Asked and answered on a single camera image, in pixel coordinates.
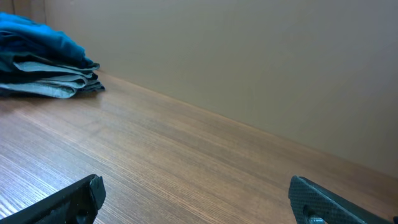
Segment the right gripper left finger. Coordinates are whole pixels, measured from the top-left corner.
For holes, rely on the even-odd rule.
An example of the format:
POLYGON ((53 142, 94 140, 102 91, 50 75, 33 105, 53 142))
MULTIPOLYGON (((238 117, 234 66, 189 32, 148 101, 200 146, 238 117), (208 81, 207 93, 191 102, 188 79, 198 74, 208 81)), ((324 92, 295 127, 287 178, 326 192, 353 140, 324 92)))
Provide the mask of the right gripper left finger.
POLYGON ((92 224, 105 198, 103 178, 91 174, 1 219, 1 224, 92 224))

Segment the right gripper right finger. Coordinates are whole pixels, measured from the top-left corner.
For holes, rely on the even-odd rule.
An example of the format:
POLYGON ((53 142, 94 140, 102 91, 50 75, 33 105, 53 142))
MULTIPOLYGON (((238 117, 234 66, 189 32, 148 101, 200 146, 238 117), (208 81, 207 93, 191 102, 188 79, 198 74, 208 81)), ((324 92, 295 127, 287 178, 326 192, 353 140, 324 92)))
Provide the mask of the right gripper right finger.
POLYGON ((293 176, 289 200, 298 224, 397 224, 386 220, 302 176, 293 176))

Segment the blue polo shirt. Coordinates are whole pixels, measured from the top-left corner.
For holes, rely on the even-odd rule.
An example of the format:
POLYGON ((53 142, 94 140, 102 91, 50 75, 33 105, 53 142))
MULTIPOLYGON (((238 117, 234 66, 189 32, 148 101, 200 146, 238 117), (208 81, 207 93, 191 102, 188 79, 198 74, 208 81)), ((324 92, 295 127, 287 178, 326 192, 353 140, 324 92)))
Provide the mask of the blue polo shirt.
POLYGON ((63 32, 5 12, 1 13, 1 51, 30 52, 78 68, 87 68, 93 64, 86 57, 85 49, 63 32))

